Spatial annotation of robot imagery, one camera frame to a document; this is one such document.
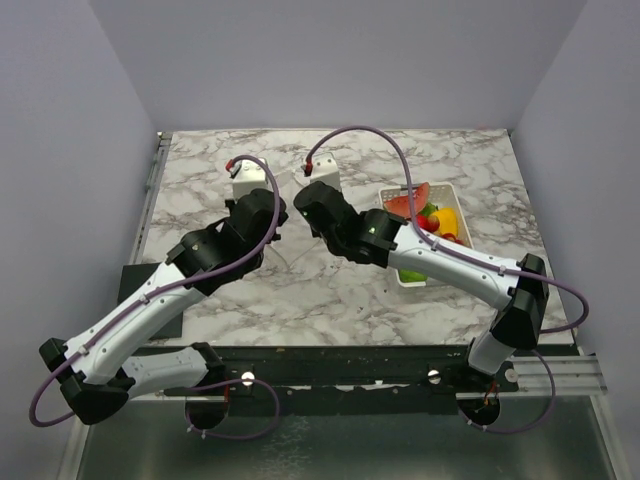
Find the cable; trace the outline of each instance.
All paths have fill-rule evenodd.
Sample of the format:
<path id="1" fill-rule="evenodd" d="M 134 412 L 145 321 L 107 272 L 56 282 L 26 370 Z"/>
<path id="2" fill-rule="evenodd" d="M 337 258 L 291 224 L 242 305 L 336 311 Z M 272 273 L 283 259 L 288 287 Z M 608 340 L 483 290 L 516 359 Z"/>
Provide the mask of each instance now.
<path id="1" fill-rule="evenodd" d="M 309 153 L 306 156 L 306 169 L 309 170 L 310 168 L 313 168 L 313 155 L 318 151 L 318 149 L 324 145 L 325 142 L 327 142 L 328 140 L 332 139 L 333 137 L 340 135 L 341 133 L 345 133 L 345 132 L 350 132 L 350 131 L 354 131 L 354 130 L 363 130 L 365 132 L 371 132 L 371 133 L 375 133 L 376 135 L 384 138 L 387 142 L 389 142 L 391 144 L 391 146 L 393 147 L 393 149 L 396 151 L 396 153 L 398 154 L 398 157 L 400 158 L 400 162 L 402 162 L 402 168 L 404 169 L 404 175 L 407 179 L 407 190 L 409 191 L 409 195 L 407 196 L 407 198 L 409 199 L 409 211 L 411 212 L 411 224 L 413 226 L 413 229 L 415 230 L 416 234 L 418 235 L 418 237 L 420 237 L 424 242 L 426 242 L 427 245 L 433 246 L 434 244 L 434 240 L 432 240 L 427 234 L 425 234 L 423 232 L 423 230 L 420 228 L 420 225 L 418 225 L 418 221 L 416 219 L 416 206 L 415 206 L 415 201 L 413 198 L 413 195 L 411 195 L 411 193 L 413 192 L 413 182 L 411 181 L 411 172 L 409 171 L 409 163 L 407 162 L 407 159 L 404 155 L 404 153 L 402 152 L 402 149 L 400 148 L 400 146 L 397 144 L 397 142 L 391 138 L 388 134 L 386 134 L 385 132 L 383 132 L 382 130 L 379 130 L 375 127 L 368 127 L 366 125 L 351 125 L 348 127 L 342 127 L 342 128 L 338 128 L 337 130 L 334 130 L 333 132 L 325 135 L 324 137 L 322 137 L 318 143 L 316 143 L 313 148 L 311 148 L 311 150 L 309 150 Z M 567 324 L 567 325 L 563 325 L 561 327 L 553 327 L 553 328 L 545 328 L 540 330 L 540 333 L 557 333 L 557 332 L 564 332 L 566 330 L 571 330 L 573 328 L 576 328 L 580 325 L 582 325 L 582 323 L 584 323 L 584 321 L 587 319 L 587 316 L 589 315 L 589 302 L 587 301 L 587 299 L 585 298 L 585 296 L 580 293 L 578 290 L 576 290 L 575 288 L 567 285 L 566 283 L 563 283 L 559 280 L 555 280 L 553 278 L 549 278 L 545 275 L 538 275 L 537 273 L 531 273 L 531 272 L 524 272 L 522 270 L 513 270 L 510 268 L 501 270 L 500 267 L 493 265 L 491 263 L 487 263 L 484 262 L 482 260 L 478 260 L 477 258 L 473 258 L 470 257 L 468 255 L 465 255 L 464 253 L 460 253 L 456 250 L 453 250 L 451 248 L 448 248 L 446 245 L 443 245 L 444 242 L 439 242 L 436 245 L 436 249 L 442 251 L 443 253 L 446 253 L 447 255 L 451 255 L 452 257 L 455 257 L 459 260 L 471 263 L 473 265 L 476 265 L 478 267 L 482 267 L 482 268 L 486 268 L 487 270 L 491 270 L 493 272 L 498 272 L 501 275 L 516 275 L 518 277 L 525 277 L 525 278 L 531 278 L 533 280 L 538 280 L 541 282 L 545 282 L 548 283 L 550 285 L 554 285 L 557 288 L 560 288 L 562 290 L 565 290 L 569 293 L 571 293 L 572 295 L 574 295 L 578 300 L 580 300 L 580 303 L 582 303 L 582 315 L 580 315 L 578 317 L 577 320 Z"/>
<path id="2" fill-rule="evenodd" d="M 200 430 L 200 429 L 196 428 L 193 425 L 193 422 L 191 421 L 191 417 L 189 415 L 189 412 L 185 410 L 185 420 L 189 424 L 189 428 L 187 429 L 187 432 L 190 432 L 190 431 L 193 430 L 193 431 L 195 431 L 197 433 L 200 433 L 201 435 L 206 435 L 208 437 L 214 437 L 214 438 L 222 438 L 223 440 L 253 440 L 253 439 L 256 439 L 256 438 L 260 438 L 260 437 L 266 435 L 267 433 L 271 432 L 272 430 L 274 430 L 278 426 L 278 422 L 280 421 L 280 400 L 278 399 L 278 394 L 276 393 L 276 391 L 267 382 L 264 382 L 262 380 L 258 380 L 257 378 L 254 378 L 254 379 L 251 379 L 251 380 L 245 380 L 245 379 L 242 379 L 242 378 L 236 378 L 236 379 L 233 379 L 233 380 L 227 380 L 227 381 L 220 382 L 220 383 L 214 383 L 212 385 L 205 385 L 204 387 L 192 387 L 192 388 L 188 388 L 187 390 L 190 390 L 192 392 L 201 392 L 203 390 L 209 390 L 209 389 L 212 389 L 212 388 L 220 388 L 220 387 L 224 387 L 224 386 L 227 386 L 227 385 L 235 385 L 236 383 L 247 383 L 247 382 L 252 382 L 252 383 L 257 383 L 258 385 L 262 385 L 264 388 L 269 390 L 269 393 L 273 397 L 273 403 L 275 404 L 275 412 L 273 414 L 273 420 L 271 421 L 271 423 L 269 425 L 267 425 L 265 428 L 263 428 L 259 432 L 252 433 L 252 434 L 249 434 L 249 435 L 227 435 L 227 434 L 224 434 L 224 433 L 215 433 L 215 432 L 210 432 L 208 430 Z"/>
<path id="3" fill-rule="evenodd" d="M 243 263 L 253 258 L 258 253 L 260 253 L 260 251 L 265 247 L 265 245 L 267 245 L 269 240 L 273 237 L 276 231 L 276 228 L 278 226 L 278 217 L 280 216 L 280 191 L 278 190 L 278 184 L 276 183 L 276 179 L 273 176 L 273 173 L 271 173 L 271 170 L 269 170 L 269 167 L 267 167 L 267 165 L 265 165 L 260 159 L 252 155 L 239 155 L 235 157 L 233 160 L 231 160 L 227 164 L 227 168 L 233 167 L 233 165 L 235 165 L 237 162 L 241 160 L 248 160 L 250 162 L 257 164 L 260 168 L 262 168 L 265 174 L 267 175 L 267 178 L 269 179 L 269 184 L 273 188 L 273 197 L 274 197 L 273 217 L 271 218 L 271 223 L 269 224 L 269 228 L 267 229 L 267 233 L 265 234 L 264 238 L 260 242 L 258 242 L 258 244 L 255 247 L 253 247 L 253 249 L 249 253 L 239 258 L 238 260 L 230 263 L 229 265 L 225 265 L 224 267 L 218 268 L 212 272 L 201 273 L 199 275 L 195 275 L 193 277 L 189 277 L 184 280 L 179 280 L 177 282 L 172 282 L 162 287 L 158 287 L 153 292 L 149 292 L 146 295 L 147 299 L 151 300 L 152 298 L 155 298 L 158 295 L 162 295 L 163 293 L 166 293 L 175 288 L 193 285 L 194 283 L 227 273 L 239 267 Z M 113 317 L 113 319 L 111 319 L 111 321 L 109 321 L 104 327 L 98 330 L 98 332 L 93 337 L 91 337 L 91 339 L 87 343 L 85 343 L 83 347 L 87 351 L 90 350 L 91 347 L 93 347 L 98 342 L 98 340 L 100 340 L 107 332 L 109 332 L 114 326 L 120 323 L 124 318 L 126 318 L 128 315 L 134 312 L 141 305 L 144 305 L 144 304 L 140 300 L 136 300 L 135 302 L 133 302 L 131 305 L 125 308 L 122 312 L 120 312 L 118 315 Z M 74 354 L 72 354 L 67 360 L 62 362 L 62 364 L 58 366 L 58 368 L 56 368 L 53 372 L 51 372 L 51 374 L 49 374 L 49 376 L 45 379 L 42 385 L 40 385 L 36 390 L 35 394 L 33 395 L 33 398 L 31 399 L 31 405 L 29 406 L 29 420 L 34 426 L 41 427 L 41 428 L 51 427 L 53 425 L 57 425 L 61 422 L 64 422 L 65 420 L 71 418 L 74 415 L 73 412 L 69 412 L 53 420 L 41 421 L 37 417 L 36 408 L 38 406 L 38 402 L 40 401 L 40 398 L 42 398 L 42 394 L 49 387 L 49 385 L 51 385 L 54 382 L 54 380 L 60 373 L 62 373 L 65 369 L 70 367 L 76 360 L 78 360 L 78 358 L 80 358 L 81 355 L 82 353 L 80 352 L 75 352 Z"/>
<path id="4" fill-rule="evenodd" d="M 470 425 L 473 428 L 476 428 L 486 433 L 496 433 L 498 435 L 514 435 L 516 433 L 523 433 L 523 432 L 532 430 L 540 426 L 544 421 L 546 421 L 549 418 L 549 416 L 553 412 L 553 409 L 555 408 L 555 405 L 556 405 L 556 382 L 553 378 L 551 367 L 549 366 L 547 361 L 542 357 L 542 355 L 540 355 L 535 350 L 531 350 L 531 353 L 533 353 L 536 357 L 538 357 L 540 362 L 542 362 L 542 365 L 544 366 L 545 370 L 547 371 L 547 374 L 549 375 L 549 383 L 551 384 L 551 398 L 549 399 L 549 404 L 547 405 L 547 409 L 544 411 L 544 413 L 540 415 L 540 417 L 537 420 L 534 420 L 533 422 L 523 427 L 509 429 L 509 428 L 491 428 L 491 427 L 487 427 L 486 425 L 480 425 L 478 423 L 475 423 L 471 419 L 469 419 L 469 417 L 467 417 L 462 410 L 458 410 L 462 418 L 464 418 L 464 420 L 467 422 L 467 425 Z"/>

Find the gray floor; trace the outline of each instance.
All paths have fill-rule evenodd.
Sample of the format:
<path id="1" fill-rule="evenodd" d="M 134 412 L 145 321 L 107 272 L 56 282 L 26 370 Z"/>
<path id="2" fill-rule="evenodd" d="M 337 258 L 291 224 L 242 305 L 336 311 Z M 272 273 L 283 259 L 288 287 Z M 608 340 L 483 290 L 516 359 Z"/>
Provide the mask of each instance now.
<path id="1" fill-rule="evenodd" d="M 543 400 L 505 401 L 501 425 L 535 418 Z M 288 417 L 252 442 L 186 433 L 181 402 L 131 402 L 91 428 L 81 479 L 613 479 L 587 398 L 560 399 L 551 421 L 515 436 L 458 416 Z M 230 419 L 247 433 L 265 419 Z"/>

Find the white plastic basket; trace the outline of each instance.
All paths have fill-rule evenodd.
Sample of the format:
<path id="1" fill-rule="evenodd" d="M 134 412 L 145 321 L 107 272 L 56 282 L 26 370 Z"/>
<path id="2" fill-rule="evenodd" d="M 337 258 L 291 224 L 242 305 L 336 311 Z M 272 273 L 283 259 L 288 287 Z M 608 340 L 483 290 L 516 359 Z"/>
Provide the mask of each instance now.
<path id="1" fill-rule="evenodd" d="M 416 187 L 420 185 L 421 182 L 415 182 Z M 396 186 L 381 188 L 378 192 L 378 195 L 380 197 L 380 205 L 382 206 L 382 208 L 384 208 L 384 202 L 387 202 L 401 195 L 407 195 L 407 187 Z M 438 208 L 453 208 L 454 212 L 456 212 L 456 218 L 458 219 L 458 238 L 462 240 L 462 242 L 464 242 L 467 247 L 473 248 L 473 241 L 471 240 L 471 235 L 469 234 L 469 228 L 467 227 L 467 222 L 465 221 L 464 215 L 462 214 L 460 202 L 458 201 L 458 197 L 456 195 L 455 189 L 453 188 L 453 185 L 449 182 L 429 182 L 429 202 L 433 203 Z M 403 288 L 432 287 L 437 285 L 444 285 L 442 282 L 431 277 L 427 277 L 426 282 L 402 282 L 397 270 L 393 270 L 393 275 L 395 276 L 398 285 Z"/>

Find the green fruit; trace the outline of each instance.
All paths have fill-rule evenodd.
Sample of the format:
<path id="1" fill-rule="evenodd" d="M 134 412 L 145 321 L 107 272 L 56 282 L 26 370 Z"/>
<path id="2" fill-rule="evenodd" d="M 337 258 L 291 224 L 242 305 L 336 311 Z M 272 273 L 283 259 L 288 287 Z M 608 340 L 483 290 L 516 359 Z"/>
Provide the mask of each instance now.
<path id="1" fill-rule="evenodd" d="M 427 276 L 411 270 L 398 270 L 398 277 L 402 283 L 426 282 Z"/>
<path id="2" fill-rule="evenodd" d="M 437 212 L 437 211 L 438 211 L 437 206 L 435 206 L 433 203 L 427 203 L 427 206 L 422 209 L 422 211 L 420 212 L 420 215 L 424 215 L 425 217 L 428 217 L 433 212 Z"/>

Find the white marble surface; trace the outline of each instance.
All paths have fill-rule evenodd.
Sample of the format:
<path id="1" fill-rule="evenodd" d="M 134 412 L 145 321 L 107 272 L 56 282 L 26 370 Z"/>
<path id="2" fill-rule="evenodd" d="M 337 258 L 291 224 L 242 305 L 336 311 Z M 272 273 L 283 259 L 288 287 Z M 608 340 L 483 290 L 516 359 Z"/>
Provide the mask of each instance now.
<path id="1" fill-rule="evenodd" d="M 258 271 L 218 290 L 185 312 L 184 345 L 402 345 L 460 344 L 477 336 L 494 311 L 453 287 L 399 291 L 391 270 L 333 257 L 311 237 L 293 208 L 305 185 L 300 166 L 324 130 L 201 131 L 174 134 L 161 180 L 144 261 L 162 261 L 189 230 L 226 214 L 232 157 L 249 153 L 268 160 L 291 216 L 282 240 L 266 250 Z M 504 130 L 390 131 L 407 155 L 415 181 L 447 181 L 456 187 L 475 248 L 521 258 L 546 258 L 522 178 Z M 347 200 L 357 210 L 379 206 L 383 186 L 404 184 L 402 168 L 384 140 L 347 133 L 321 150 L 340 166 Z M 565 324 L 553 289 L 544 327 Z M 572 342 L 570 333 L 544 342 Z"/>

